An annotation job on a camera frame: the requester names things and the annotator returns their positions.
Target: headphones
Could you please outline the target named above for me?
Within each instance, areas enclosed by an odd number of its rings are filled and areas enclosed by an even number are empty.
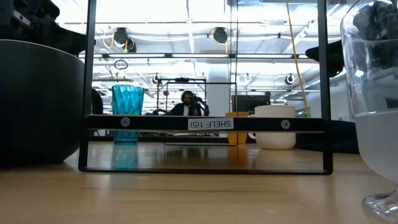
[[[183,92],[182,95],[181,95],[181,101],[182,102],[184,102],[184,95],[185,94],[191,95],[192,96],[192,100],[193,100],[193,97],[195,96],[195,94],[193,94],[191,91],[187,90],[187,91]]]

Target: man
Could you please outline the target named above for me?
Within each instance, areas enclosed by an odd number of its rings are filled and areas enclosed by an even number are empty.
[[[193,100],[193,93],[185,91],[181,95],[182,103],[174,106],[171,115],[174,116],[201,116],[200,105]]]

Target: spotlight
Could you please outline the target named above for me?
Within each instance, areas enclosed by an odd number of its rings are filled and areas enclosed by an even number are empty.
[[[292,74],[289,74],[288,76],[285,77],[285,83],[286,85],[291,85],[293,84],[295,78]]]
[[[251,81],[251,76],[248,73],[244,77],[244,81],[246,81],[246,82],[250,82]]]
[[[219,44],[225,44],[228,40],[228,35],[226,34],[224,27],[216,27],[212,34],[214,40]]]
[[[157,81],[159,80],[159,77],[157,76],[157,73],[156,73],[156,75],[154,75],[153,77],[152,77],[152,83],[153,84],[157,84]]]
[[[118,27],[114,35],[114,43],[116,46],[125,49],[129,53],[137,52],[137,45],[132,38],[127,35],[127,28]]]

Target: computer screen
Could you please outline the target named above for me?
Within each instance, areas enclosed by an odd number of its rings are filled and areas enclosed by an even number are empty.
[[[238,95],[232,96],[232,111],[247,111],[254,114],[257,106],[271,105],[271,95]]]

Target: white ceramic cup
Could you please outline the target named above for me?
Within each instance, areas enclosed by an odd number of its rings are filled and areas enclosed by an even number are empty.
[[[295,118],[295,107],[289,105],[258,106],[254,109],[255,114],[249,117],[257,118]],[[296,133],[252,133],[248,134],[255,139],[257,145],[262,149],[289,150],[296,144]]]

